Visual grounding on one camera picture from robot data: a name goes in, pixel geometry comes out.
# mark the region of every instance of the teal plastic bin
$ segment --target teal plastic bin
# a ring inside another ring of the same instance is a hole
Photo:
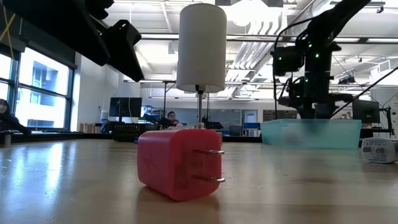
[[[262,142],[307,149],[357,149],[360,120],[279,119],[261,124]]]

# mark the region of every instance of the white lampshade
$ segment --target white lampshade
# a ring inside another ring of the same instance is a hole
[[[177,88],[205,93],[225,89],[226,14],[212,4],[192,4],[180,14]]]

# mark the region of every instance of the wooden table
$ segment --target wooden table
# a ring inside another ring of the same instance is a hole
[[[0,223],[397,223],[398,166],[357,151],[224,143],[227,181],[176,203],[144,187],[136,145],[80,140],[0,149]]]

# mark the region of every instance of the metal prong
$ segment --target metal prong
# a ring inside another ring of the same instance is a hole
[[[201,179],[207,182],[212,182],[212,183],[223,183],[225,182],[225,178],[217,178],[217,177],[202,177],[199,175],[194,175],[193,178]]]
[[[203,151],[203,150],[194,150],[197,153],[202,153],[202,154],[211,154],[211,155],[224,155],[224,151],[217,151],[217,150],[210,150],[210,151]]]

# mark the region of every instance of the red power adapter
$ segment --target red power adapter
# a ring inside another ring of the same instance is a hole
[[[176,201],[204,197],[225,181],[222,154],[212,130],[148,131],[138,140],[138,178]]]

